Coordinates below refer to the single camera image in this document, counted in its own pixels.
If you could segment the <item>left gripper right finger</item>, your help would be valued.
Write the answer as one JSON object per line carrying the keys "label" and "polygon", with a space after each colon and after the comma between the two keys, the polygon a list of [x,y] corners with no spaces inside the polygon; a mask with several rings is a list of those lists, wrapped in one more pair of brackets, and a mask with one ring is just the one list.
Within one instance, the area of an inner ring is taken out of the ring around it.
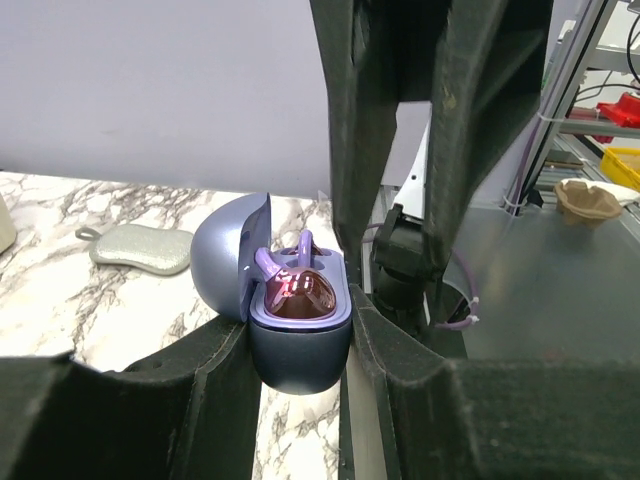
{"label": "left gripper right finger", "polygon": [[448,360],[351,289],[356,479],[635,479],[639,371]]}

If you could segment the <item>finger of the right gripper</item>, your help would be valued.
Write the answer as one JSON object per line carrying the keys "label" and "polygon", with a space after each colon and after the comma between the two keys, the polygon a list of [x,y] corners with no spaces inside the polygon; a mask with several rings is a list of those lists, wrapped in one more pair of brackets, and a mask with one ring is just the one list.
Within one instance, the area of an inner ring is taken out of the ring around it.
{"label": "finger of the right gripper", "polygon": [[480,184],[540,102],[550,1],[454,1],[436,48],[422,226],[446,268]]}
{"label": "finger of the right gripper", "polygon": [[327,90],[332,225],[350,282],[396,133],[398,107],[384,1],[312,1]]}

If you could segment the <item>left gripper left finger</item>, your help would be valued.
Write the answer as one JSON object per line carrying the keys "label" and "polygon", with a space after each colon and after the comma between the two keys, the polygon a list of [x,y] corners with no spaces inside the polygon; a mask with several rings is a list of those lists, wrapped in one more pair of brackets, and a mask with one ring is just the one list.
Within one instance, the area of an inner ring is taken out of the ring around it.
{"label": "left gripper left finger", "polygon": [[244,324],[216,317],[121,372],[1,362],[5,479],[248,479],[260,403]]}

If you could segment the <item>blue-purple earbud charging case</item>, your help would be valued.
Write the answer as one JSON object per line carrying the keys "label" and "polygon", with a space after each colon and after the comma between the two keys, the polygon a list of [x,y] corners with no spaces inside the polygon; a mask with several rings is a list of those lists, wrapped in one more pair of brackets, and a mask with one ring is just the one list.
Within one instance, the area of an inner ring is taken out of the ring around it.
{"label": "blue-purple earbud charging case", "polygon": [[271,248],[271,198],[239,197],[211,213],[190,249],[194,286],[214,311],[247,324],[263,383],[293,395],[330,389],[345,368],[352,304],[341,253],[305,229]]}

